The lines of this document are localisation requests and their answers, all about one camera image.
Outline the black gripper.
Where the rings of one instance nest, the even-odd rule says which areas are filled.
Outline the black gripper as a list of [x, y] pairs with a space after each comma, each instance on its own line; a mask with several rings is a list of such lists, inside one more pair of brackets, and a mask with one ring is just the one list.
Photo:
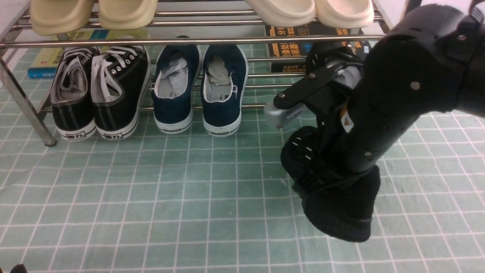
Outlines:
[[421, 115], [456, 107], [460, 48], [448, 37], [385, 37], [363, 59], [355, 88], [336, 81], [344, 64], [321, 67], [277, 94], [264, 114], [281, 129], [311, 111], [324, 122], [317, 143], [322, 157], [344, 171], [364, 172]]

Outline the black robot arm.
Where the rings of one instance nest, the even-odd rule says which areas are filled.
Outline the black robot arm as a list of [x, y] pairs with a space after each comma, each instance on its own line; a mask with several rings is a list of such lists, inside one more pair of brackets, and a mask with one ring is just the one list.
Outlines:
[[340, 42], [321, 41], [307, 55], [306, 76], [277, 95], [279, 110], [303, 105], [319, 126], [284, 144], [291, 177], [371, 169], [430, 112], [484, 117], [484, 15], [474, 0], [465, 14], [447, 5], [407, 13], [361, 59]]

